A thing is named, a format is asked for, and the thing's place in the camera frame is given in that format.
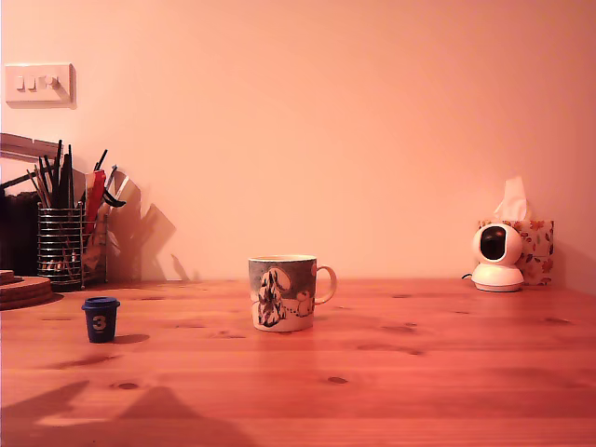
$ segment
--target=mug handle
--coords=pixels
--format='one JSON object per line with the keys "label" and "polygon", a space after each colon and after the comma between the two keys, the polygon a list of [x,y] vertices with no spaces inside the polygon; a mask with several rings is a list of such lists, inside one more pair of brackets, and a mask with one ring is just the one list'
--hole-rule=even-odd
{"label": "mug handle", "polygon": [[317,271],[319,270],[327,270],[327,273],[329,273],[329,276],[332,279],[332,288],[320,298],[315,298],[315,305],[327,303],[335,295],[335,291],[337,290],[337,276],[335,275],[333,269],[327,265],[322,265],[321,267],[317,268]]}

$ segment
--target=camera lens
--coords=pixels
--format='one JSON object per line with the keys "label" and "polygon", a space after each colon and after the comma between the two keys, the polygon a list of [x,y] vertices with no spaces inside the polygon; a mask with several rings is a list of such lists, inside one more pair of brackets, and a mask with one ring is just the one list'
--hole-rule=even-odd
{"label": "camera lens", "polygon": [[507,232],[500,226],[491,226],[482,232],[481,253],[486,259],[497,261],[505,254]]}

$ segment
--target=red object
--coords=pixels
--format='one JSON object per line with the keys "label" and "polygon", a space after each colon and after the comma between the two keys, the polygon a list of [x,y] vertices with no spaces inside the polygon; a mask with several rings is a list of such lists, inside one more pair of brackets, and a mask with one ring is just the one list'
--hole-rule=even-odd
{"label": "red object", "polygon": [[93,188],[91,194],[87,199],[87,225],[85,225],[85,233],[90,234],[95,228],[95,218],[97,212],[100,209],[102,203],[103,189],[105,188],[105,172],[103,170],[96,170],[95,181],[93,182]]}

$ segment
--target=number 3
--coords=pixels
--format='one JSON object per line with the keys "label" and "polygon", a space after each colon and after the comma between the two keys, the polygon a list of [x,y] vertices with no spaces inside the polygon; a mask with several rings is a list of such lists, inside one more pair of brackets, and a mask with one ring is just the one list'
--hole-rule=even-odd
{"label": "number 3", "polygon": [[103,315],[93,317],[93,329],[96,331],[103,331],[105,329],[105,317]]}

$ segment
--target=blue lid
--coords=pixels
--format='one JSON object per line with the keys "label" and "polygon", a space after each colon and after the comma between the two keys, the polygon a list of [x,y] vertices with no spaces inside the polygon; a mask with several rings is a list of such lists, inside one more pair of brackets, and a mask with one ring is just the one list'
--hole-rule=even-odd
{"label": "blue lid", "polygon": [[112,296],[97,296],[95,298],[88,298],[85,300],[82,309],[102,309],[105,307],[118,307],[120,302]]}

